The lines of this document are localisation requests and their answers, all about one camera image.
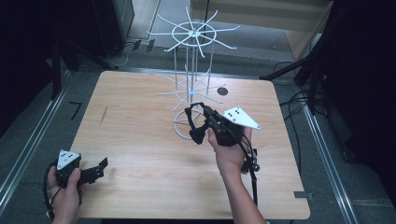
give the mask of white triangular marker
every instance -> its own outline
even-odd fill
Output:
[[[66,165],[70,164],[70,162],[74,161],[78,157],[79,157],[79,153],[65,151],[61,149],[61,151],[59,152],[58,165],[56,168],[58,170],[62,170]]]
[[[260,130],[262,128],[240,106],[225,110],[221,115],[234,124],[239,124],[256,130]]]

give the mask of white wire rack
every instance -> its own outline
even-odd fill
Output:
[[[214,50],[214,44],[221,44],[225,48],[228,49],[236,49],[235,47],[230,47],[221,41],[218,41],[217,38],[217,33],[218,32],[227,32],[227,31],[233,31],[239,28],[239,26],[232,28],[232,29],[220,29],[216,30],[214,27],[209,25],[209,23],[216,17],[218,12],[216,11],[215,14],[207,21],[202,22],[202,21],[192,21],[190,17],[190,13],[188,8],[186,7],[186,12],[187,12],[187,17],[188,21],[182,22],[180,24],[176,24],[174,22],[168,21],[161,17],[160,15],[157,15],[158,18],[160,18],[162,21],[168,22],[175,27],[173,28],[172,32],[170,33],[151,33],[148,32],[150,35],[170,35],[172,36],[176,44],[170,48],[166,49],[166,52],[173,51],[174,52],[174,61],[175,61],[175,75],[173,77],[169,77],[168,75],[164,75],[167,79],[172,81],[175,84],[175,90],[171,92],[162,92],[159,93],[160,95],[168,95],[168,94],[174,94],[177,99],[178,103],[177,105],[172,109],[172,111],[175,111],[181,104],[195,104],[195,103],[201,103],[202,101],[208,99],[213,102],[216,102],[218,104],[221,104],[220,101],[217,101],[211,97],[208,96],[209,89],[213,88],[219,88],[223,87],[225,85],[221,86],[215,86],[215,87],[210,87],[210,74],[212,71],[212,62],[213,62],[213,50]],[[205,55],[203,53],[203,48],[206,48],[211,45],[211,52],[210,52],[210,63],[209,63],[209,68],[207,69],[206,73],[204,73],[202,76],[198,77],[198,59],[199,59],[199,54],[201,55],[202,58],[205,58]],[[186,62],[184,65],[184,74],[183,78],[178,77],[178,71],[177,71],[177,48],[179,46],[184,46],[186,49]],[[193,109],[193,112],[196,114],[192,117],[192,120],[195,121],[199,115],[202,114],[202,111],[199,109]],[[177,127],[178,124],[186,124],[188,122],[187,119],[181,119],[181,115],[184,114],[184,110],[180,111],[175,119],[174,119],[174,127],[175,131],[177,132],[178,135],[180,135],[183,138],[186,139],[191,139],[187,134],[181,133],[179,128]]]

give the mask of wire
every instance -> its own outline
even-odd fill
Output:
[[[276,63],[276,64],[274,65],[273,71],[276,72],[276,67],[277,67],[278,65],[282,64],[282,63],[293,63],[293,62],[280,62],[280,63]],[[293,72],[294,72],[294,75],[297,75],[296,69],[293,69]]]
[[[244,137],[247,139],[247,143],[244,141],[245,144],[247,144],[248,147],[251,147],[250,141],[248,140],[247,136],[244,134]]]
[[[49,199],[49,195],[47,193],[47,185],[48,185],[48,175],[50,173],[50,168],[52,166],[54,166],[56,163],[58,163],[57,161],[52,162],[46,169],[46,172],[44,173],[44,180],[43,180],[43,194],[44,194],[44,204],[47,206],[47,210],[49,213],[49,218],[51,220],[54,219],[54,213],[53,213],[53,207],[52,207],[52,203],[50,203],[50,199]]]
[[[289,114],[283,120],[286,121],[286,120],[290,119],[293,115],[299,113],[306,105],[307,105],[307,102],[299,105],[299,107],[297,107],[293,111],[289,112]]]
[[[291,111],[290,111],[290,104],[288,105],[288,110],[289,110],[289,116],[290,116],[290,122],[291,122],[291,127],[294,130],[294,134],[296,136],[296,141],[297,141],[297,153],[298,153],[298,173],[301,176],[301,147],[300,147],[300,138],[298,136],[296,127],[294,125],[294,121],[293,121],[293,116],[291,115]]]
[[[303,97],[295,98],[295,99],[292,100],[292,101],[294,101],[294,102],[305,102],[306,100],[304,100],[304,99],[308,99],[308,97],[303,96]],[[291,100],[288,100],[287,102],[280,103],[279,105],[280,105],[280,106],[287,105],[287,104],[289,104],[290,102],[291,102]]]
[[[249,157],[248,152],[245,150],[244,145],[242,145],[242,141],[240,139],[238,139],[235,134],[227,127],[224,126],[225,131],[227,131],[227,133],[229,133],[233,138],[235,138],[238,141],[238,145],[241,147],[245,158],[247,159],[247,168],[250,172],[250,178],[251,178],[251,187],[253,190],[253,202],[256,204],[256,206],[258,205],[258,196],[257,196],[257,177],[254,174],[254,168],[253,168],[253,161],[252,158]]]
[[[113,64],[114,66],[123,66],[123,65],[125,65],[126,63],[128,63],[128,59],[129,59],[128,54],[126,54],[126,50],[127,50],[129,47],[131,47],[131,46],[134,46],[134,45],[131,44],[131,45],[128,45],[128,46],[126,46],[126,47],[124,48],[124,55],[125,55],[125,57],[126,57],[124,63],[116,64],[116,63],[111,62],[109,59],[106,59],[106,61],[108,61],[109,63]]]
[[[64,187],[64,183],[58,188],[58,190],[56,190],[56,193],[53,195],[51,201],[50,201],[50,205],[53,205],[53,201],[55,200],[56,195],[58,195],[59,191],[61,191],[61,189]]]
[[[286,105],[286,104],[288,104],[288,103],[290,103],[290,102],[292,102],[292,101],[294,101],[294,100],[301,99],[301,98],[295,98],[295,97],[296,97],[297,95],[301,94],[301,93],[304,93],[304,92],[309,92],[309,91],[299,91],[299,92],[295,93],[294,95],[292,95],[291,98],[290,98],[287,102],[281,103],[280,105]]]

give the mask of black curtain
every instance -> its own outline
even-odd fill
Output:
[[[335,14],[347,11],[321,55],[323,86],[353,133],[346,146],[378,173],[396,206],[396,3],[343,3],[334,3]]]
[[[0,137],[51,81],[48,2],[0,3]]]

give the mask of person's right hand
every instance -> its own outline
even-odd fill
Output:
[[[77,223],[79,206],[77,184],[80,176],[81,170],[79,168],[74,169],[67,181],[67,188],[59,189],[60,187],[58,187],[56,180],[56,167],[52,166],[49,169],[48,183],[55,212],[55,219],[52,223]]]
[[[248,146],[244,143],[247,140],[250,142],[251,139],[251,129],[245,128],[242,144],[245,149],[248,149]],[[215,132],[213,129],[208,129],[208,142],[214,148],[216,152],[216,162],[218,164],[220,173],[223,177],[227,175],[241,175],[241,167],[245,159],[245,154],[242,151],[241,147],[236,144],[232,147],[223,147],[218,145],[218,141],[216,139]]]

